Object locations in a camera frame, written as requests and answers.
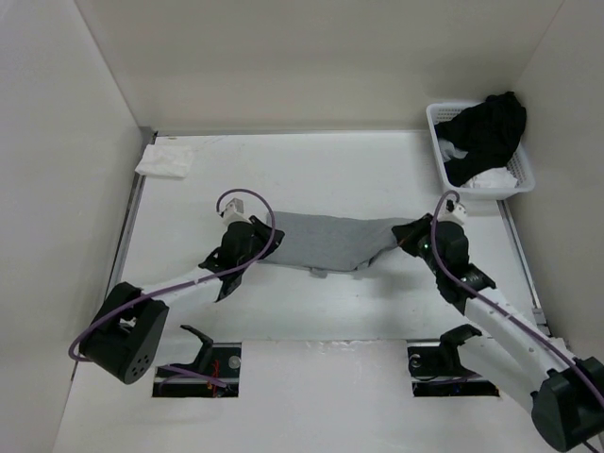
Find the grey tank top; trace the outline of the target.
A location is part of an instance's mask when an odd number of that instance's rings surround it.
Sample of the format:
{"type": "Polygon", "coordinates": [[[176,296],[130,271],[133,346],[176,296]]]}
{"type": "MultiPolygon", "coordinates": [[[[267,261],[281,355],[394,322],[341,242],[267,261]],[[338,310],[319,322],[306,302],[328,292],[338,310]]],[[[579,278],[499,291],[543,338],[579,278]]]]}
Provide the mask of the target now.
{"type": "Polygon", "coordinates": [[[263,261],[306,269],[318,277],[370,267],[397,248],[393,228],[411,222],[408,218],[361,220],[283,211],[277,211],[275,217],[284,237],[263,261]]]}

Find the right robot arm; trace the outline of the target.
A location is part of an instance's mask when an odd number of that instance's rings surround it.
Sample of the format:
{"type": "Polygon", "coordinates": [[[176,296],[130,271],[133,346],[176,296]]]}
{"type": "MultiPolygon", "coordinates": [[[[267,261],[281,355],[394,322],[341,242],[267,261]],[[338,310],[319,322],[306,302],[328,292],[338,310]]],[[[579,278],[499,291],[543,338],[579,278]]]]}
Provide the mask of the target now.
{"type": "Polygon", "coordinates": [[[513,398],[542,439],[558,452],[603,431],[603,365],[579,359],[529,323],[469,259],[461,225],[429,214],[392,229],[397,245],[421,259],[442,298],[467,322],[441,335],[436,346],[413,346],[414,378],[451,385],[478,375],[513,398]]]}

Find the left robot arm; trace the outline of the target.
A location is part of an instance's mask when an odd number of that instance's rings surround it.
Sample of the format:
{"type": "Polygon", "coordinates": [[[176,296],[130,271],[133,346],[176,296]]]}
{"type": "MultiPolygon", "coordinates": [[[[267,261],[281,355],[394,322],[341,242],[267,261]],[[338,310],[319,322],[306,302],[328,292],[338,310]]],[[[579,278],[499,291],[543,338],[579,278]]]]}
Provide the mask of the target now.
{"type": "Polygon", "coordinates": [[[94,363],[126,385],[142,378],[155,365],[170,314],[231,296],[245,271],[278,249],[284,232],[277,229],[273,212],[268,218],[267,224],[256,216],[231,222],[202,263],[155,290],[125,281],[114,286],[70,346],[70,357],[94,363]]]}

